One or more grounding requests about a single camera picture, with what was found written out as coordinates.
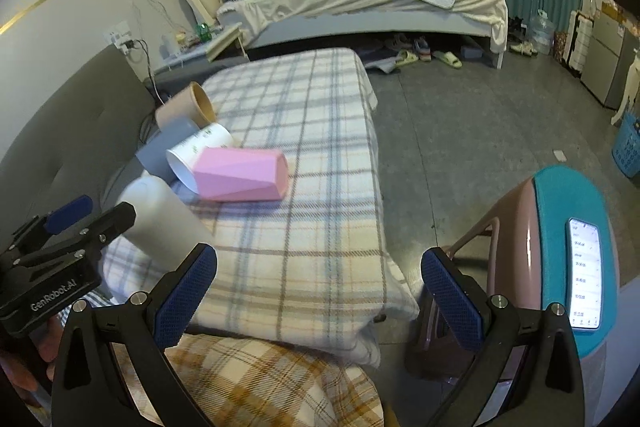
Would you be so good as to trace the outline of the person's left hand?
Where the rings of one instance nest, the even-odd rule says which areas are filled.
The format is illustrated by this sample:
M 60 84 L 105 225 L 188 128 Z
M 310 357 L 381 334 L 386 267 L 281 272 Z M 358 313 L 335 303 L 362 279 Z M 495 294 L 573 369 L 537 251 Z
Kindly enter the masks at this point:
M 62 336 L 60 318 L 53 315 L 22 339 L 19 348 L 1 349 L 2 371 L 23 402 L 31 407 L 43 406 L 39 395 L 46 395 L 47 387 L 53 383 Z

